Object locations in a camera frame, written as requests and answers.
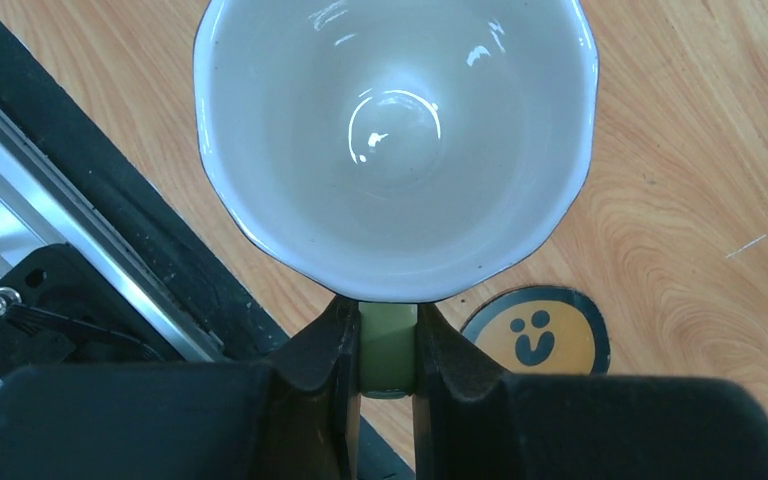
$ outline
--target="wood grain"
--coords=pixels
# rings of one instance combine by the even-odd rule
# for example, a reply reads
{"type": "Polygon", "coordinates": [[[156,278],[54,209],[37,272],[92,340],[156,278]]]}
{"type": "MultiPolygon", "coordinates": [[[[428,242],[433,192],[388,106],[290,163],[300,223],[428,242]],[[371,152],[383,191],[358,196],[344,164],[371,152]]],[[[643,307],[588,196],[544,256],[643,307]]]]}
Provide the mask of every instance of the wood grain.
{"type": "MultiPolygon", "coordinates": [[[[584,3],[602,60],[587,185],[535,255],[441,307],[460,326],[503,290],[576,287],[604,313],[613,373],[726,377],[768,411],[768,2],[584,3]]],[[[330,293],[252,247],[201,169],[205,5],[0,0],[0,18],[294,333],[330,293]]],[[[409,403],[364,411],[412,460],[409,403]]]]}

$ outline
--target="yellow circle sticker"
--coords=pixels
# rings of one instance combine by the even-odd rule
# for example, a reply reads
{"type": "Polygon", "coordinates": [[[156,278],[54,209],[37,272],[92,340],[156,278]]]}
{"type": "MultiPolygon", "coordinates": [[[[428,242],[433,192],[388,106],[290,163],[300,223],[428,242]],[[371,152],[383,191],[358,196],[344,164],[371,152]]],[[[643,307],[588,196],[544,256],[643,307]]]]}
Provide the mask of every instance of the yellow circle sticker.
{"type": "Polygon", "coordinates": [[[529,287],[496,297],[467,321],[463,335],[514,373],[608,371],[605,321],[584,294],[529,287]]]}

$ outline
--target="screw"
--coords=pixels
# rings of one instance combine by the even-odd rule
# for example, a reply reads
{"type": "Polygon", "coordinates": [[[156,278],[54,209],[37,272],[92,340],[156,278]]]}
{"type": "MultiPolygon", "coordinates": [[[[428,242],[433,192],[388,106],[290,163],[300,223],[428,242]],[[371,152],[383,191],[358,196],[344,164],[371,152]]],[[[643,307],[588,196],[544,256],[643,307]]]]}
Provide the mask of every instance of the screw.
{"type": "Polygon", "coordinates": [[[7,309],[14,303],[22,303],[19,292],[10,287],[0,287],[0,317],[7,313],[7,309]]]}

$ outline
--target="white ceramic cup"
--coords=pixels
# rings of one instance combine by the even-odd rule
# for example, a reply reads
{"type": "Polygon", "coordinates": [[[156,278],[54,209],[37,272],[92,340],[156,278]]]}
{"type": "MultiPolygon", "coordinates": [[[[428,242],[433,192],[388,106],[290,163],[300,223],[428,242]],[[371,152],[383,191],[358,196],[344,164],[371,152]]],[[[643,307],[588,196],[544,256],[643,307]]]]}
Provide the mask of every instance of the white ceramic cup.
{"type": "Polygon", "coordinates": [[[590,165],[598,63],[578,0],[213,0],[201,157],[264,252],[356,300],[433,302],[558,225],[590,165]]]}

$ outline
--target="smiley face eyes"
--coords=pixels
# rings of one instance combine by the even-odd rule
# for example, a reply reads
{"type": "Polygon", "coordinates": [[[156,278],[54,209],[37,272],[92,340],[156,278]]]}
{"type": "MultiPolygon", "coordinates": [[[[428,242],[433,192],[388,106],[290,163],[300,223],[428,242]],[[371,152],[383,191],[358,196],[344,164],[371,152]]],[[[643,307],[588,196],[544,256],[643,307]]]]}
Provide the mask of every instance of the smiley face eyes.
{"type": "MultiPolygon", "coordinates": [[[[551,320],[551,318],[549,317],[549,312],[546,310],[538,310],[531,316],[531,324],[534,326],[534,328],[545,328],[547,325],[549,325],[549,320],[551,320]]],[[[521,318],[515,318],[513,321],[511,321],[512,332],[519,333],[523,330],[525,330],[525,320],[521,318]]]]}

